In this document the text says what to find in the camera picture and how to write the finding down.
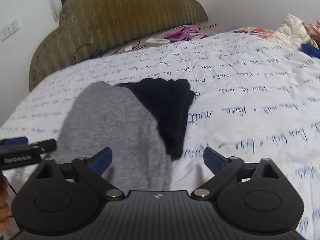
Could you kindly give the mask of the person's left hand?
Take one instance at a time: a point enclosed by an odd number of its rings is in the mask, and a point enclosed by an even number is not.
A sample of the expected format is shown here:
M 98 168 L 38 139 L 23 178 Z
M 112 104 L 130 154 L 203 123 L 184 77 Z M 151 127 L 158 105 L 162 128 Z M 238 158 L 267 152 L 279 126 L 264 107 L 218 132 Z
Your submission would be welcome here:
M 7 203 L 8 200 L 8 181 L 5 176 L 1 176 L 1 191 L 0 191 L 0 223 L 1 230 L 8 227 L 10 214 L 10 207 Z

